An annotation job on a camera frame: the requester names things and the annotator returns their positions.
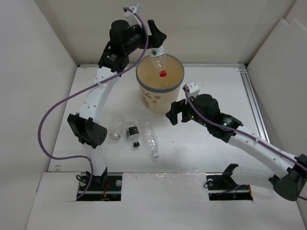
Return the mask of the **red label bottle red cap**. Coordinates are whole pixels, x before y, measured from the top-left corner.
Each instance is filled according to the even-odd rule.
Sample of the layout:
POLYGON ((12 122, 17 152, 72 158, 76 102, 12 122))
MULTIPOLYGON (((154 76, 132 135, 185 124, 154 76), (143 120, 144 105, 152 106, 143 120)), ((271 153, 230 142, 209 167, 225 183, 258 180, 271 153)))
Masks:
POLYGON ((150 53, 152 64, 158 70, 160 77, 165 77, 166 72, 166 53, 164 46, 161 45, 159 48, 152 48, 150 53))

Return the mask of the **clear bottle white cap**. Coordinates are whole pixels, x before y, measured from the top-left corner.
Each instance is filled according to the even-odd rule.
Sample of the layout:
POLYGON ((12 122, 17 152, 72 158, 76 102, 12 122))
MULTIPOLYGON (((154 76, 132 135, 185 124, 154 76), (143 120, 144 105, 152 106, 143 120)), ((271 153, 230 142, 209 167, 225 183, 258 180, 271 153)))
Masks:
POLYGON ((154 128, 149 121, 144 122, 144 132, 145 132, 146 144, 148 146, 148 150, 152 158, 158 159, 159 148, 158 148, 157 137, 155 135, 154 128))

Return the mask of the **small bottle with black cap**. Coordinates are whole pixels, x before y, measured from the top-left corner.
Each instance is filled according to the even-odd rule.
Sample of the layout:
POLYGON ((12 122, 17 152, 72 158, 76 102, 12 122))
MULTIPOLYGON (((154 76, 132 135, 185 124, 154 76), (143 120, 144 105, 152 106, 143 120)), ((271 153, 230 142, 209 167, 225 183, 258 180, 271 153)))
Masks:
POLYGON ((132 143, 134 148, 138 148, 140 146, 139 139, 140 139, 140 134, 139 130, 135 125, 130 125, 126 129, 126 135, 128 140, 132 143))

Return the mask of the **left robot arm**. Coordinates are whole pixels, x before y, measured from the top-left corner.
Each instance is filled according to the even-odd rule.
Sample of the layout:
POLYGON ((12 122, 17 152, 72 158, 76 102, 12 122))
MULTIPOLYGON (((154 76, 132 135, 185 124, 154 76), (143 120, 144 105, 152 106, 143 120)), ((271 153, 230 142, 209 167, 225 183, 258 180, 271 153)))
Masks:
POLYGON ((137 49, 160 48, 167 38, 153 20, 147 23, 148 27, 142 26, 140 21, 116 20, 111 24, 109 41, 98 62, 94 87, 77 113, 68 115, 68 124, 92 164, 93 171, 87 175, 92 176, 90 184, 96 190, 104 189, 107 184, 107 178, 102 175, 106 168, 104 161, 94 155, 107 136, 107 129, 99 124, 107 98, 119 77, 127 72, 129 55, 137 49))

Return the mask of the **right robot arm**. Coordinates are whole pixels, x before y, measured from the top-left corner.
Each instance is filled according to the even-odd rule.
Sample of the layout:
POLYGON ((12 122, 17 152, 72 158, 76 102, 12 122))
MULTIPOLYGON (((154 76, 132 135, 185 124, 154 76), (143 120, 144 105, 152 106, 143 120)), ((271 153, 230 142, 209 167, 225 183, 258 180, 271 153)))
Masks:
POLYGON ((223 186, 232 189, 241 184, 250 184, 274 190, 289 201, 299 198, 307 182, 307 157, 286 153, 261 137, 244 128, 243 123, 219 109, 216 99, 209 94, 173 102, 166 117, 171 124, 178 123, 177 115, 182 114, 182 122, 193 120, 207 128, 215 138, 237 147, 264 164, 269 170, 244 168, 241 172, 227 172, 222 176, 223 186))

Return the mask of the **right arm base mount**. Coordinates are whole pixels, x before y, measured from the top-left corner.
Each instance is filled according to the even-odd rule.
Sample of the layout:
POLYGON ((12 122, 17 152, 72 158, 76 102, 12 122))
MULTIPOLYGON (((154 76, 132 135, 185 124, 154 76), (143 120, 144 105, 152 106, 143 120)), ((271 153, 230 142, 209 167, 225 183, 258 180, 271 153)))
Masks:
POLYGON ((231 177, 238 164, 229 164, 223 172, 206 173, 204 188, 210 201, 253 201, 250 185, 237 184, 231 177))

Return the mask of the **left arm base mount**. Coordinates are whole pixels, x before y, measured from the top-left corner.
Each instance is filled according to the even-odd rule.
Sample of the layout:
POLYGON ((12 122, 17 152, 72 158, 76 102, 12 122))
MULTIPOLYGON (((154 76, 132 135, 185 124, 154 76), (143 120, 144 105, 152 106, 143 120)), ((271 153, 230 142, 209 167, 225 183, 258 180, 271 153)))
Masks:
POLYGON ((85 191, 89 182, 89 172, 77 175, 79 187, 76 195, 77 201, 120 201, 122 189, 121 173, 104 173, 101 176, 94 176, 89 188, 84 195, 80 195, 85 191))

